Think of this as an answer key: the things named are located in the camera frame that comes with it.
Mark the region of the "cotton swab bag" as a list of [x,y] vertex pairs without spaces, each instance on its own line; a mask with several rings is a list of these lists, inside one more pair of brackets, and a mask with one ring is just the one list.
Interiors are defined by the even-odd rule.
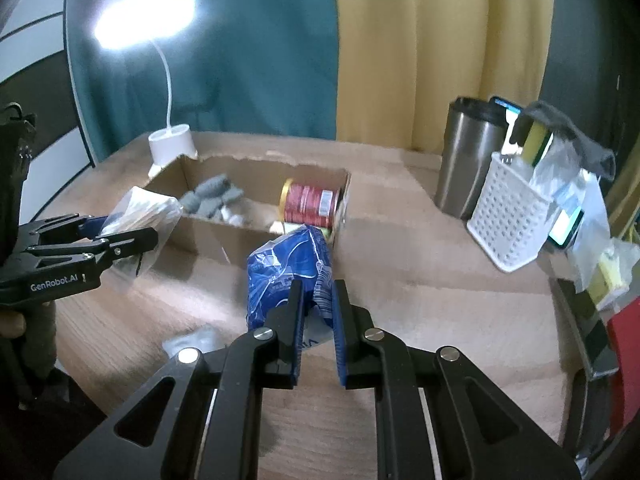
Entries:
[[183,208],[172,196],[154,193],[134,186],[122,196],[106,217],[99,237],[111,242],[136,240],[138,248],[122,245],[113,268],[132,282],[152,268],[172,231],[182,216]]

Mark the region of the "yellow green sponge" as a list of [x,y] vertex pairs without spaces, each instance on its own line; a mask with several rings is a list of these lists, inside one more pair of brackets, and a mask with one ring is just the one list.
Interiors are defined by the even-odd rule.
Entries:
[[552,142],[553,133],[540,122],[533,122],[526,136],[521,158],[529,166],[536,167],[538,162],[548,151],[548,146]]

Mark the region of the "steel travel mug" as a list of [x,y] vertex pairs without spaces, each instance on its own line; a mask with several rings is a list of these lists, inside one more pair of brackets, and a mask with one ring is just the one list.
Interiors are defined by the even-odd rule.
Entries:
[[462,220],[471,217],[491,155],[501,150],[506,130],[506,111],[494,102],[459,96],[449,103],[434,197],[441,212]]

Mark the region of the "red tin can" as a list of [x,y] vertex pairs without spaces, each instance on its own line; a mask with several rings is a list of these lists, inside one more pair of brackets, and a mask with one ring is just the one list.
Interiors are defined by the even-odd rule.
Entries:
[[288,179],[280,196],[280,215],[284,222],[332,229],[340,190]]

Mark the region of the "yellow curtain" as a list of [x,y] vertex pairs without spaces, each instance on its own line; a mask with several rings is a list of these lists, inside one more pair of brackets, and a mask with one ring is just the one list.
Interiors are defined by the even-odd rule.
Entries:
[[437,154],[458,96],[535,101],[553,5],[337,0],[337,139]]

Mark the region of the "blue tissue pack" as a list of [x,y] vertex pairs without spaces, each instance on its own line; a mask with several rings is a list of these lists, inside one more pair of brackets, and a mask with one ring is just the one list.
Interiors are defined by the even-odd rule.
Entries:
[[246,263],[247,327],[263,326],[267,313],[288,299],[291,285],[303,285],[302,348],[332,337],[333,272],[329,246],[315,226],[299,226],[252,252]]

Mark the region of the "red box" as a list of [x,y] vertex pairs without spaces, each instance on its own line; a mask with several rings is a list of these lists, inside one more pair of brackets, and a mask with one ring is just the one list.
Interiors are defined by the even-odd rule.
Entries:
[[618,371],[611,379],[611,434],[628,426],[639,411],[640,306],[631,301],[608,322],[608,336],[617,356]]

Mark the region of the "grey cloth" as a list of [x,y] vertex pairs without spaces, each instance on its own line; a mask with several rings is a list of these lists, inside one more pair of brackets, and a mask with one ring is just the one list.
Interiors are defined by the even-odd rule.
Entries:
[[572,122],[567,114],[547,102],[535,101],[521,110],[514,122],[512,140],[519,146],[523,146],[535,122],[556,136],[572,142],[582,161],[582,168],[608,182],[615,179],[614,152],[592,140]]

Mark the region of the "yellow sticky notes pack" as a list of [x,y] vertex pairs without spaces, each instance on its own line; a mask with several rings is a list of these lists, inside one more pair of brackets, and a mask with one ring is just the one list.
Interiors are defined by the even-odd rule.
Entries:
[[598,311],[606,310],[629,292],[632,270],[639,261],[639,245],[612,238],[594,269],[588,295]]

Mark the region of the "teal curtain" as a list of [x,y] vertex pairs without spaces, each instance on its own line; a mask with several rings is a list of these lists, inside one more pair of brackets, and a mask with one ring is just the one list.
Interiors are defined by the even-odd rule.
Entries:
[[122,51],[93,33],[112,1],[65,0],[77,113],[97,159],[171,122],[335,138],[336,0],[194,0],[178,35]]

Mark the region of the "cardboard box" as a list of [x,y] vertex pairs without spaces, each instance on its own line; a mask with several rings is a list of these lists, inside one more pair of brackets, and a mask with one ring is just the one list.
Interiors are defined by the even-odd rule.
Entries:
[[160,170],[144,188],[181,198],[218,174],[227,176],[232,185],[243,191],[229,205],[232,217],[240,218],[225,222],[184,212],[169,237],[169,244],[244,269],[250,253],[277,236],[270,228],[273,222],[282,219],[281,195],[288,181],[332,191],[338,202],[328,243],[332,244],[340,232],[350,183],[350,173],[344,168],[219,154],[199,160],[181,156]]

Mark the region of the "smartphone with lit screen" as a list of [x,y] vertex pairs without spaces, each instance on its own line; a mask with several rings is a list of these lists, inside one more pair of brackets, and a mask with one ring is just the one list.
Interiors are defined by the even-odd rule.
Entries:
[[[522,108],[518,104],[503,99],[501,96],[492,96],[489,101],[503,107],[506,111],[508,130],[506,130],[506,138],[503,142],[501,154],[506,156],[520,154],[523,149],[512,140],[512,132]],[[584,212],[576,204],[570,205],[569,210],[561,209],[555,224],[549,232],[546,245],[557,250],[569,248],[570,244],[573,243],[583,216]]]

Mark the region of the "clear plastic bag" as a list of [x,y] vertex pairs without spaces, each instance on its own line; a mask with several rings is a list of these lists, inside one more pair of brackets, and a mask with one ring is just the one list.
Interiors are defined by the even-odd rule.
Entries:
[[584,292],[589,286],[611,238],[600,181],[614,176],[615,160],[610,150],[597,145],[596,157],[588,157],[577,140],[555,136],[529,180],[536,192],[551,198],[561,209],[582,211],[574,242],[567,249],[576,292]]

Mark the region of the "black tray edge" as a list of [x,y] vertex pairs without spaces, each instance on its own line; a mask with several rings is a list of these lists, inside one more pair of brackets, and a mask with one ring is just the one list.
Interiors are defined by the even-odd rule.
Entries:
[[611,378],[620,366],[588,292],[576,292],[574,283],[562,278],[550,284],[582,360],[573,378],[563,448],[575,460],[585,462],[604,447],[613,406]]

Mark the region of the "white perforated basket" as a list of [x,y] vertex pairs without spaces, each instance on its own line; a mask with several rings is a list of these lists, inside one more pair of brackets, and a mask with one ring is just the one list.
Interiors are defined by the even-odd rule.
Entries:
[[537,259],[559,212],[493,152],[466,229],[498,269],[511,273]]

